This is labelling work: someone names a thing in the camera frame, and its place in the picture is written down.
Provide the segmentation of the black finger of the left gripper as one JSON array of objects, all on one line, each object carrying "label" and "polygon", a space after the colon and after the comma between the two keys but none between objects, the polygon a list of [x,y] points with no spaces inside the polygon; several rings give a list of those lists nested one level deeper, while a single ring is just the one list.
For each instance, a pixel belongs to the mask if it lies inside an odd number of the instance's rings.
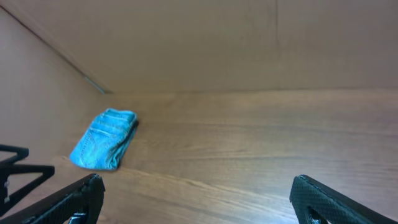
[{"label": "black finger of the left gripper", "polygon": [[[42,175],[13,194],[8,194],[8,179],[10,175],[41,173]],[[1,216],[31,193],[36,187],[44,183],[55,173],[54,166],[38,165],[1,165]]]},{"label": "black finger of the left gripper", "polygon": [[21,161],[29,156],[28,148],[24,147],[17,147],[17,146],[8,146],[8,145],[1,145],[1,152],[14,152],[15,155],[1,161],[1,165],[11,165],[15,162]]}]

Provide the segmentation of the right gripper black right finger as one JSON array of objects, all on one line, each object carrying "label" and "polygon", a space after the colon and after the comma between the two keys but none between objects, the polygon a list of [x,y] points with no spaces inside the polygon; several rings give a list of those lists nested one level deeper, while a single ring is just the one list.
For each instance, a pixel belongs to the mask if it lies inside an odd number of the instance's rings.
[{"label": "right gripper black right finger", "polygon": [[307,175],[294,178],[289,200],[300,224],[397,224]]}]

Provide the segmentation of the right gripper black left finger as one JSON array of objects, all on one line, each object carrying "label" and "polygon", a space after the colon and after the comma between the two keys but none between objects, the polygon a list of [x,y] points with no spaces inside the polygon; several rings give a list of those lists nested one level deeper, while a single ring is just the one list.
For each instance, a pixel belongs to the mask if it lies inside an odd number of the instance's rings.
[{"label": "right gripper black left finger", "polygon": [[90,174],[31,206],[1,220],[1,224],[95,224],[105,187],[101,176]]}]

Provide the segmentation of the blue denim jeans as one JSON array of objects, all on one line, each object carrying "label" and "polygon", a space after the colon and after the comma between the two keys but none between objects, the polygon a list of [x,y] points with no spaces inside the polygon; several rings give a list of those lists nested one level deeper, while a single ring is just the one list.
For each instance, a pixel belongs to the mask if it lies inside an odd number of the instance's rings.
[{"label": "blue denim jeans", "polygon": [[70,161],[89,170],[117,170],[137,124],[133,111],[106,109],[91,122],[69,155]]}]

